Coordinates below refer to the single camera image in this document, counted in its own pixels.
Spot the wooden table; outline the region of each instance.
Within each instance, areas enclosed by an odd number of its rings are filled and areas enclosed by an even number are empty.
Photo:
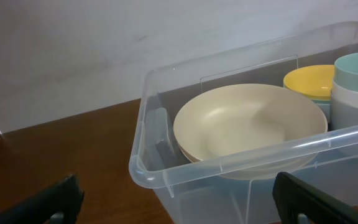
[[[76,174],[85,191],[77,223],[172,223],[154,192],[129,175],[139,102],[6,133],[0,140],[0,212]]]

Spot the storage container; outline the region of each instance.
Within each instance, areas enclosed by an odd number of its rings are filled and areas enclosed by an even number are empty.
[[[315,154],[307,165],[283,171],[358,205],[358,126],[195,163],[180,152],[172,131],[179,109],[202,92],[238,83],[282,86],[285,74],[296,68],[333,64],[354,52],[358,22],[342,22],[151,71],[129,161],[134,182],[153,189],[175,223],[271,223],[279,221],[272,198],[277,173],[251,180],[225,177]],[[249,159],[261,151],[264,156]]]

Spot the black object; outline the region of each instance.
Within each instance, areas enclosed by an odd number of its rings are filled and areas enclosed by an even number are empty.
[[[277,174],[273,198],[283,224],[305,214],[314,223],[358,223],[358,211],[293,175]]]
[[[0,213],[0,224],[73,224],[80,212],[84,192],[71,175],[24,202]]]

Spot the wall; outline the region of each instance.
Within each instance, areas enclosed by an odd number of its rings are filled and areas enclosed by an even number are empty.
[[[0,129],[139,98],[156,67],[349,20],[358,0],[0,0]]]

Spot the yellow bowl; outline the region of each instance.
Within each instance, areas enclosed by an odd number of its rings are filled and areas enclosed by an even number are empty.
[[[284,77],[284,86],[313,100],[330,100],[334,65],[298,68]]]

